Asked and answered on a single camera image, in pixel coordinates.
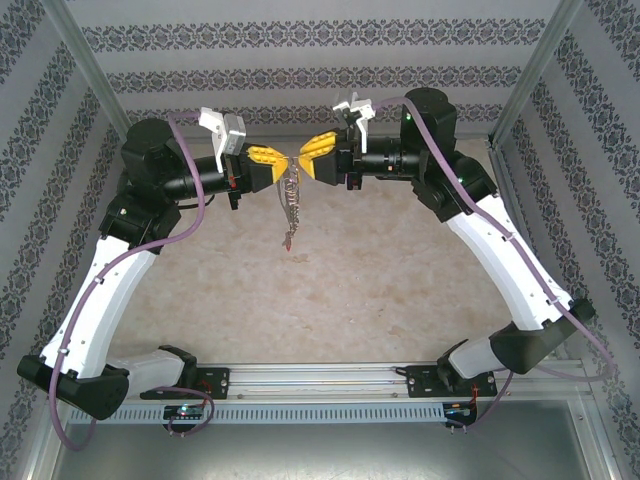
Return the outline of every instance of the wall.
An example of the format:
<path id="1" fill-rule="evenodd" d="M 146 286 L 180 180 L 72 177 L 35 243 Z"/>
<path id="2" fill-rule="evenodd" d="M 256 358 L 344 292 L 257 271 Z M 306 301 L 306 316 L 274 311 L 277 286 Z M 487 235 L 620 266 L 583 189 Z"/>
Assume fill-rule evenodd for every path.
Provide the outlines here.
<path id="1" fill-rule="evenodd" d="M 132 119 L 203 105 L 252 135 L 333 126 L 337 90 L 383 99 L 442 88 L 463 133 L 497 120 L 558 0 L 181 2 L 68 6 Z M 395 131 L 397 109 L 372 129 Z"/>
<path id="2" fill-rule="evenodd" d="M 503 145 L 539 257 L 592 299 L 591 331 L 620 367 L 594 390 L 626 478 L 640 476 L 639 6 L 581 7 Z M 570 352 L 602 371 L 581 339 Z"/>
<path id="3" fill-rule="evenodd" d="M 0 14 L 0 479 L 6 479 L 18 468 L 44 398 L 19 381 L 17 364 L 38 352 L 64 318 L 121 166 L 119 139 L 42 6 L 3 1 Z"/>

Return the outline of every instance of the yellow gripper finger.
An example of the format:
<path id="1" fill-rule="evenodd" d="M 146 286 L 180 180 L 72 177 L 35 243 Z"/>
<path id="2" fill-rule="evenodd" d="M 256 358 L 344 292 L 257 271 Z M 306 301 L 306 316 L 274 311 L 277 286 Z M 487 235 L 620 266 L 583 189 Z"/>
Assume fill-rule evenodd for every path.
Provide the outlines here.
<path id="1" fill-rule="evenodd" d="M 317 135 L 305 143 L 300 149 L 298 162 L 305 172 L 311 177 L 316 178 L 313 168 L 313 160 L 331 152 L 336 145 L 336 132 L 327 132 Z"/>
<path id="2" fill-rule="evenodd" d="M 247 150 L 249 158 L 256 163 L 271 165 L 273 183 L 276 183 L 285 170 L 289 167 L 289 159 L 271 147 L 249 147 Z"/>

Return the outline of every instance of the striped wallpaper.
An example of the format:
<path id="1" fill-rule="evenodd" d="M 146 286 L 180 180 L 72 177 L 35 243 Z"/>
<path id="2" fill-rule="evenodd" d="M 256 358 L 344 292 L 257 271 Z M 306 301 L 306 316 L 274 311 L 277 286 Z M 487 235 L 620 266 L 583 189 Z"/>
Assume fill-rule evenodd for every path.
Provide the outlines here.
<path id="1" fill-rule="evenodd" d="M 312 135 L 336 124 L 325 113 L 340 89 L 383 99 L 424 85 L 461 106 L 460 132 L 488 133 L 557 3 L 68 5 L 131 118 L 223 106 L 248 113 L 249 135 Z M 395 118 L 386 115 L 373 128 L 395 132 Z"/>
<path id="2" fill-rule="evenodd" d="M 640 1 L 589 0 L 502 147 L 538 256 L 592 299 L 617 374 L 594 392 L 624 478 L 640 478 Z M 571 342 L 591 373 L 595 349 Z"/>
<path id="3" fill-rule="evenodd" d="M 42 6 L 2 2 L 0 479 L 20 468 L 44 395 L 19 380 L 66 315 L 121 170 L 120 139 Z"/>

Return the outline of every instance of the beige floor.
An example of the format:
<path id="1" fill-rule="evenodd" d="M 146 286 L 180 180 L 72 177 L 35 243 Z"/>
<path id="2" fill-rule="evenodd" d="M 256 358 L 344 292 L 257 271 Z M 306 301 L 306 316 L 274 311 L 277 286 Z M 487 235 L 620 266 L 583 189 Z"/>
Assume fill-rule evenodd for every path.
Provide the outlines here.
<path id="1" fill-rule="evenodd" d="M 482 141 L 459 150 L 488 165 Z M 217 197 L 142 279 L 110 353 L 171 343 L 201 362 L 435 360 L 509 322 L 478 261 L 408 183 L 367 178 L 348 192 L 305 176 L 301 197 L 290 253 L 275 188 L 235 212 Z"/>

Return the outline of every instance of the metal chain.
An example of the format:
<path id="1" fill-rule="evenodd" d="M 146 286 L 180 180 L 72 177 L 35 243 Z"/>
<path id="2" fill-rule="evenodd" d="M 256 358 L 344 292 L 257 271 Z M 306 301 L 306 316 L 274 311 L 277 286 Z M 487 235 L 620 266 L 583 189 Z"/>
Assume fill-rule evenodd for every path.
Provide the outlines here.
<path id="1" fill-rule="evenodd" d="M 280 199 L 280 205 L 287 216 L 289 222 L 289 230 L 284 234 L 284 242 L 282 246 L 287 249 L 287 252 L 291 250 L 291 241 L 296 231 L 298 230 L 298 224 L 300 222 L 300 174 L 298 167 L 295 164 L 295 159 L 289 159 L 289 167 L 282 174 L 280 180 L 278 180 L 278 198 Z"/>

